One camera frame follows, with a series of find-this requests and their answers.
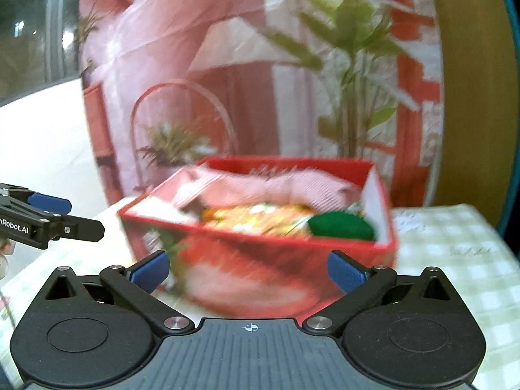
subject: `gray ribbed plate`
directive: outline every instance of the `gray ribbed plate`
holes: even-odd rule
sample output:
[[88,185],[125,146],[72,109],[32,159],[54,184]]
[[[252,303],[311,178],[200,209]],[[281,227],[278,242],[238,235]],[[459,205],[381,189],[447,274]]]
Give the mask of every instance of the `gray ribbed plate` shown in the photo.
[[[28,390],[38,389],[42,387],[34,384],[28,387]],[[332,339],[305,334],[292,320],[211,319],[197,333],[166,338],[146,367],[106,389],[389,390],[389,387],[358,373]]]

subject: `white wall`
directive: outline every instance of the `white wall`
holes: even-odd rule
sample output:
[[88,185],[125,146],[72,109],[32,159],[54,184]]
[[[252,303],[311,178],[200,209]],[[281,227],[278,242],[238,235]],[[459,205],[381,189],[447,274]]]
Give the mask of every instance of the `white wall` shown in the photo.
[[[80,217],[107,208],[79,79],[0,107],[0,182],[69,199],[71,214]],[[0,284],[40,254],[17,244]]]

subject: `dark green oval object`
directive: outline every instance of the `dark green oval object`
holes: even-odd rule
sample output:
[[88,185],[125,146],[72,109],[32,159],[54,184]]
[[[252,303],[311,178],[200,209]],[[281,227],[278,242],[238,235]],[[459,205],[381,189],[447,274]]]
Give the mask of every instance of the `dark green oval object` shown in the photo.
[[344,211],[318,214],[307,224],[314,236],[375,241],[374,227],[361,217]]

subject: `green and white checkered tablecloth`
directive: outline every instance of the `green and white checkered tablecloth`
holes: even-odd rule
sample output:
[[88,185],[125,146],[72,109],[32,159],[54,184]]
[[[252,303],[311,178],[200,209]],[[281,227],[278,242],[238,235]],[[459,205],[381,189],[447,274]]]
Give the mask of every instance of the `green and white checkered tablecloth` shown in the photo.
[[[95,244],[59,241],[2,289],[18,320],[51,272],[71,266],[78,275],[97,274],[111,264],[129,266],[133,257],[116,212],[121,201],[100,214],[105,238]],[[472,207],[459,205],[394,210],[400,248],[396,270],[418,275],[440,267],[482,328],[487,353],[474,385],[478,390],[520,389],[520,266],[495,230]],[[181,309],[190,316],[190,309]],[[192,312],[194,316],[203,313]],[[9,353],[12,329],[0,318],[0,360],[16,385],[21,379]]]

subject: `white crosshair symbol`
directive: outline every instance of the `white crosshair symbol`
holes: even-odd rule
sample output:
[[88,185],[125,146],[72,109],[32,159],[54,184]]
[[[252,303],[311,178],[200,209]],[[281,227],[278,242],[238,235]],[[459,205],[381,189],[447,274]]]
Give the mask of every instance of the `white crosshair symbol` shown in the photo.
[[248,325],[246,325],[245,327],[242,327],[242,328],[246,329],[247,331],[252,333],[253,331],[261,329],[262,327],[259,327],[258,325],[255,325],[255,324],[251,323],[251,324],[248,324]]

